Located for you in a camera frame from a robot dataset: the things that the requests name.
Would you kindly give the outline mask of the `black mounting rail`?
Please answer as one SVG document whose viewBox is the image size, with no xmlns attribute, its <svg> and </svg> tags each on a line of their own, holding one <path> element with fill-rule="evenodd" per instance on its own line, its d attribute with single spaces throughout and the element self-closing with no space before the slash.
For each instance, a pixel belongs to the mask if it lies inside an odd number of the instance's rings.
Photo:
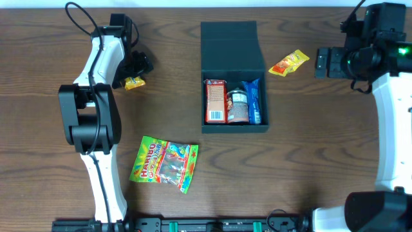
<svg viewBox="0 0 412 232">
<path fill-rule="evenodd" d="M 298 232 L 311 231 L 310 217 L 273 210 L 265 218 L 131 218 L 114 223 L 98 220 L 56 220 L 52 232 Z"/>
</svg>

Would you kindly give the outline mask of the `orange red carton box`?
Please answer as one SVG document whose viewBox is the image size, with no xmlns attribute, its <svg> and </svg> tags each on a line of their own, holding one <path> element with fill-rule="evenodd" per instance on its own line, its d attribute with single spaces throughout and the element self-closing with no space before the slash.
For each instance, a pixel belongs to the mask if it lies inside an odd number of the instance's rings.
<svg viewBox="0 0 412 232">
<path fill-rule="evenodd" d="M 206 112 L 205 122 L 209 124 L 226 124 L 226 81 L 206 79 Z"/>
</svg>

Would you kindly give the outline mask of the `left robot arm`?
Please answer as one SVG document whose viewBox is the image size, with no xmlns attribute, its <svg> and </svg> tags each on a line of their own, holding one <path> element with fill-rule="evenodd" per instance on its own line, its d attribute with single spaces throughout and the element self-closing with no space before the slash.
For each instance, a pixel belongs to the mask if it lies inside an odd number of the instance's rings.
<svg viewBox="0 0 412 232">
<path fill-rule="evenodd" d="M 137 31 L 127 15 L 111 14 L 109 25 L 89 35 L 92 49 L 83 71 L 58 92 L 65 138 L 86 166 L 95 221 L 104 226 L 124 221 L 127 213 L 116 158 L 122 124 L 113 90 L 153 70 L 147 55 L 133 49 Z"/>
</svg>

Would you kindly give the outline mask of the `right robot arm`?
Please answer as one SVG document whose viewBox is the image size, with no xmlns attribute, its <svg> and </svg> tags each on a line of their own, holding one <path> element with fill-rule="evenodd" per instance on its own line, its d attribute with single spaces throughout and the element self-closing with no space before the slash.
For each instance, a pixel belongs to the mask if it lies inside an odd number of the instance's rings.
<svg viewBox="0 0 412 232">
<path fill-rule="evenodd" d="M 373 191 L 313 210 L 301 220 L 301 231 L 411 230 L 411 44 L 405 20 L 403 4 L 369 5 L 364 19 L 351 13 L 341 23 L 344 46 L 317 52 L 316 78 L 367 82 L 377 106 L 379 167 Z"/>
</svg>

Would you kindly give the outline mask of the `small yellow lemon snack packet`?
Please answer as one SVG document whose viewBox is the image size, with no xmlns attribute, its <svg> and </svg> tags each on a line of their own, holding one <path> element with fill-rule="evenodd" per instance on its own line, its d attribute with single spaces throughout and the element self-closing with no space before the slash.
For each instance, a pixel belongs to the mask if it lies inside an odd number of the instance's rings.
<svg viewBox="0 0 412 232">
<path fill-rule="evenodd" d="M 126 90 L 132 90 L 145 85 L 145 81 L 140 77 L 127 77 L 125 79 L 124 88 Z"/>
</svg>

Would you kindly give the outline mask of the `brown drink can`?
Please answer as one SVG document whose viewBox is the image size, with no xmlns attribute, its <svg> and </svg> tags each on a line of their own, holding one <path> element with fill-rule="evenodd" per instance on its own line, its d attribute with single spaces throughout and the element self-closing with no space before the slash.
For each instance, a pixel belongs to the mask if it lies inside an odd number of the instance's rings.
<svg viewBox="0 0 412 232">
<path fill-rule="evenodd" d="M 235 89 L 227 93 L 227 122 L 248 123 L 248 99 L 247 93 Z"/>
</svg>

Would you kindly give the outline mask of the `Haribo gummy worms bag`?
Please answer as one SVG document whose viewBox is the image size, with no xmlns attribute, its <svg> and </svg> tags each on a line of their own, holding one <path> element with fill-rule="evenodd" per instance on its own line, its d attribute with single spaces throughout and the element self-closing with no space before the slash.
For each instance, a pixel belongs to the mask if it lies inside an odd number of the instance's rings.
<svg viewBox="0 0 412 232">
<path fill-rule="evenodd" d="M 191 184 L 199 146 L 142 137 L 130 181 L 166 183 L 186 194 Z"/>
</svg>

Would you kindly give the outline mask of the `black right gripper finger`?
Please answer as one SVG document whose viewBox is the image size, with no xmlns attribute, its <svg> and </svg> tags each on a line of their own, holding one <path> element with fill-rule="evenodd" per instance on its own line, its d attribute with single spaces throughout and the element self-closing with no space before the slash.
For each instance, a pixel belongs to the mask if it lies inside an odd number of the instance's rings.
<svg viewBox="0 0 412 232">
<path fill-rule="evenodd" d="M 327 75 L 327 64 L 317 63 L 315 67 L 315 78 L 324 79 Z"/>
<path fill-rule="evenodd" d="M 319 48 L 317 51 L 316 66 L 328 64 L 329 48 Z"/>
</svg>

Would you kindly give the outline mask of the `yellow orange biscuit packet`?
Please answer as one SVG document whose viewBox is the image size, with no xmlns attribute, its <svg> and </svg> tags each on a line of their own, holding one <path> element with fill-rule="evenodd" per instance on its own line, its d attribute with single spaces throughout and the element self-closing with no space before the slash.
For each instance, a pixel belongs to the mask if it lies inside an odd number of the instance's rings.
<svg viewBox="0 0 412 232">
<path fill-rule="evenodd" d="M 300 67 L 300 65 L 309 60 L 310 58 L 302 51 L 295 50 L 294 52 L 290 53 L 285 58 L 280 60 L 278 63 L 273 65 L 273 67 L 271 67 L 268 72 L 274 75 L 285 77 L 289 73 L 295 72 L 298 67 Z"/>
</svg>

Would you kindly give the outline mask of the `black open box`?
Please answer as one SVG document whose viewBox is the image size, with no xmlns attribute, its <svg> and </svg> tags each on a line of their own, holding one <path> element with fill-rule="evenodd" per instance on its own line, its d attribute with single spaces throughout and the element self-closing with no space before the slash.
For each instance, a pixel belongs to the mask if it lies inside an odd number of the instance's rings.
<svg viewBox="0 0 412 232">
<path fill-rule="evenodd" d="M 269 129 L 265 61 L 255 21 L 202 22 L 201 28 L 201 132 L 264 133 Z M 242 88 L 242 82 L 259 80 L 260 124 L 209 123 L 207 118 L 208 79 L 226 81 L 228 91 Z"/>
</svg>

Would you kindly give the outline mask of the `blue cookie packet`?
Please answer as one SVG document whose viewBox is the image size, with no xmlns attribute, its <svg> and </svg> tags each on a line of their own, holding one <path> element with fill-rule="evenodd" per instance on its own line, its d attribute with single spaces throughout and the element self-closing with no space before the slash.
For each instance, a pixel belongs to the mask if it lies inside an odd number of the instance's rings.
<svg viewBox="0 0 412 232">
<path fill-rule="evenodd" d="M 261 124 L 259 108 L 259 79 L 242 82 L 248 99 L 248 116 L 250 124 Z"/>
</svg>

